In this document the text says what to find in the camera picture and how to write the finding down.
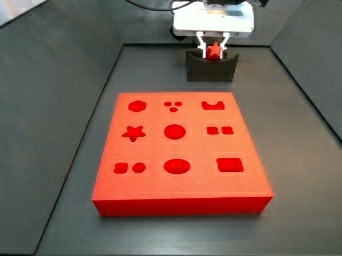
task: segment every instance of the shape sorter board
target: shape sorter board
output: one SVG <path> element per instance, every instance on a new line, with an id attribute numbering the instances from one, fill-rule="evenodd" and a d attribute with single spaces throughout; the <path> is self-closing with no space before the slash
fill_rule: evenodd
<path id="1" fill-rule="evenodd" d="M 92 195 L 102 216 L 255 214 L 271 198 L 231 93 L 119 95 Z"/>

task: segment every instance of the black container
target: black container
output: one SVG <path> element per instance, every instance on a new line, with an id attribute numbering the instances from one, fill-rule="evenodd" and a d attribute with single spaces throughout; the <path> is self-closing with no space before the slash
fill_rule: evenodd
<path id="1" fill-rule="evenodd" d="M 227 58 L 227 52 L 223 53 L 223 59 L 208 61 L 202 58 L 200 50 L 186 52 L 187 81 L 196 82 L 231 82 L 234 78 L 239 54 Z"/>

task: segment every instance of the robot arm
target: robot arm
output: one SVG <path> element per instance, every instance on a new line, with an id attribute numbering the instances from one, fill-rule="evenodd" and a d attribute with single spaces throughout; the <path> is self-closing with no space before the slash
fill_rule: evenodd
<path id="1" fill-rule="evenodd" d="M 203 0 L 174 11 L 172 32 L 176 36 L 196 36 L 206 58 L 203 37 L 216 37 L 220 42 L 219 58 L 230 37 L 246 38 L 254 30 L 253 5 L 265 6 L 269 0 Z M 175 1 L 172 8 L 187 1 Z"/>

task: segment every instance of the dark gray floor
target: dark gray floor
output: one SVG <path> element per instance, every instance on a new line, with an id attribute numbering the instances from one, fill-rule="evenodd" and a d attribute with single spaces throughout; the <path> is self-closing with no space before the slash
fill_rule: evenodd
<path id="1" fill-rule="evenodd" d="M 184 48 L 124 47 L 39 255 L 341 254 L 341 144 L 267 48 L 241 54 L 235 81 L 187 83 Z M 275 191 L 261 216 L 100 218 L 91 202 L 119 92 L 233 91 Z"/>

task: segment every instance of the cable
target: cable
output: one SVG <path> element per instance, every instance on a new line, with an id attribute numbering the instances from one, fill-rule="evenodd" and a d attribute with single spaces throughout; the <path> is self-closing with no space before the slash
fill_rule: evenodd
<path id="1" fill-rule="evenodd" d="M 175 11 L 175 10 L 178 10 L 178 9 L 180 9 L 180 8 L 183 8 L 183 7 L 188 6 L 188 5 L 191 5 L 194 2 L 196 2 L 196 0 L 190 0 L 188 3 L 180 5 L 180 6 L 175 7 L 175 8 L 160 8 L 160 9 L 156 9 L 156 8 L 144 6 L 144 5 L 142 5 L 142 4 L 138 4 L 138 3 L 135 3 L 135 2 L 131 1 L 131 0 L 124 0 L 124 1 L 128 2 L 128 3 L 132 4 L 132 5 L 135 5 L 135 6 L 140 7 L 140 8 L 143 8 L 143 9 L 146 9 L 146 10 L 156 11 L 156 12 L 170 12 L 170 11 Z"/>

